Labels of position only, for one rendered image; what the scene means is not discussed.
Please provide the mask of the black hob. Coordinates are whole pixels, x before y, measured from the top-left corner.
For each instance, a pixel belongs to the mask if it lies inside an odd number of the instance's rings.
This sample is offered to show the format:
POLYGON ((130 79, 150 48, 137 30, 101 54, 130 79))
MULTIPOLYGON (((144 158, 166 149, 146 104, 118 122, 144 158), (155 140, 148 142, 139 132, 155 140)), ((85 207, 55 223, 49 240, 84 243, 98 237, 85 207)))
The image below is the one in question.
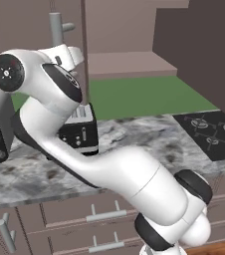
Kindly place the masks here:
POLYGON ((225 114, 221 111, 175 115, 174 119, 212 160, 225 160, 225 114))

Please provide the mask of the brown upper cabinet door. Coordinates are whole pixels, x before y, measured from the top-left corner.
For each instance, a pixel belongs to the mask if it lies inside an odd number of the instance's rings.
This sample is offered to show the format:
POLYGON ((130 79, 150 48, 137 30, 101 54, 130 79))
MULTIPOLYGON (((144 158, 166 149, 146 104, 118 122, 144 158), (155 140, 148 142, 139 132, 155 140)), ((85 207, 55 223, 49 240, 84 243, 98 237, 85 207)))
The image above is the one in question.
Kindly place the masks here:
POLYGON ((64 33, 64 42, 86 56, 85 0, 0 0, 0 53, 51 48, 49 14, 53 12, 62 15, 63 24, 76 26, 64 33))

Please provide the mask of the black and silver toaster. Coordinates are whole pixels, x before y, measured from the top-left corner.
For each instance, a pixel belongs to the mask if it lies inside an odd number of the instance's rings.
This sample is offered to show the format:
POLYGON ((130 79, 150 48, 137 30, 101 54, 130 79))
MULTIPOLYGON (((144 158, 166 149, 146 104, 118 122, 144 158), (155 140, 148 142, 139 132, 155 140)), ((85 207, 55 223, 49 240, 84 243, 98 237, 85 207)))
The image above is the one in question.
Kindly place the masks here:
POLYGON ((79 105, 65 124, 58 137, 84 155, 99 152, 99 136, 96 115, 91 103, 79 105))

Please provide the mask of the brown upper cabinet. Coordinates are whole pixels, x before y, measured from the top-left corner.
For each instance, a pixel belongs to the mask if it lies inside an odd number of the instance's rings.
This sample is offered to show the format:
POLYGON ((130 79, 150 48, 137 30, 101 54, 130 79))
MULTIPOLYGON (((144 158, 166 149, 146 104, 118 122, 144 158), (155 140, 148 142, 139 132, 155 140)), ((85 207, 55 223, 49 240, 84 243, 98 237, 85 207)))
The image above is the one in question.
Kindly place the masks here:
POLYGON ((89 77, 94 80, 174 76, 152 51, 156 11, 189 0, 86 0, 89 77))

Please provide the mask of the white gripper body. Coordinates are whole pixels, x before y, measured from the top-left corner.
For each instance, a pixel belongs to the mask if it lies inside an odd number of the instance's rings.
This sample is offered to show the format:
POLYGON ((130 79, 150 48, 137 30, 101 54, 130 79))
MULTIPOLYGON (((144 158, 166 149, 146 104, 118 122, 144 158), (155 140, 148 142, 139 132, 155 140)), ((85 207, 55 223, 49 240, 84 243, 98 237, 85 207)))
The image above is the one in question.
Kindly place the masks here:
POLYGON ((84 55, 78 47, 68 47, 67 70, 73 70, 77 65, 84 61, 84 55))

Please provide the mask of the brown drawer front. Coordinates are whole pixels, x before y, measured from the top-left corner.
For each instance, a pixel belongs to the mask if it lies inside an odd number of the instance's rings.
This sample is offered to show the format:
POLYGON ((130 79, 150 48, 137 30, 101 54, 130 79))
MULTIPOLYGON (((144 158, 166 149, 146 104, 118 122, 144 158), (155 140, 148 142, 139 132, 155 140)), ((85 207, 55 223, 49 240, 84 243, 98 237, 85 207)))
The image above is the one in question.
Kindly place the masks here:
POLYGON ((208 205, 207 217, 211 225, 225 224, 225 195, 212 198, 208 205))
POLYGON ((93 236, 97 236, 99 244, 114 242, 113 233, 117 233, 119 241, 124 242, 122 248, 139 246, 142 241, 134 229, 133 217, 122 217, 110 221, 84 224, 62 228, 49 237, 52 255, 106 255, 108 251, 90 253, 94 244, 93 236))
POLYGON ((131 215, 136 210, 121 196, 106 192, 96 195, 80 196, 64 200, 45 202, 42 205, 47 227, 59 227, 68 224, 88 222, 86 217, 92 214, 91 205, 96 208, 96 214, 115 211, 114 202, 119 208, 131 215))
POLYGON ((225 241, 225 220, 211 223, 209 243, 225 241))

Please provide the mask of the dark brown range hood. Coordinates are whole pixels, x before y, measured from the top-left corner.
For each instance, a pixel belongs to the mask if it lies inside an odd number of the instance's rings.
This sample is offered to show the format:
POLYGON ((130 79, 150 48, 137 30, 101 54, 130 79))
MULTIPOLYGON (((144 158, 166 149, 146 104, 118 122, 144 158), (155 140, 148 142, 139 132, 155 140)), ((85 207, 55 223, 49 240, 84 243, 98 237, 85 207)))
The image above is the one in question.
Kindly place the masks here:
POLYGON ((157 10, 153 51, 225 113, 225 0, 189 0, 187 8, 157 10))

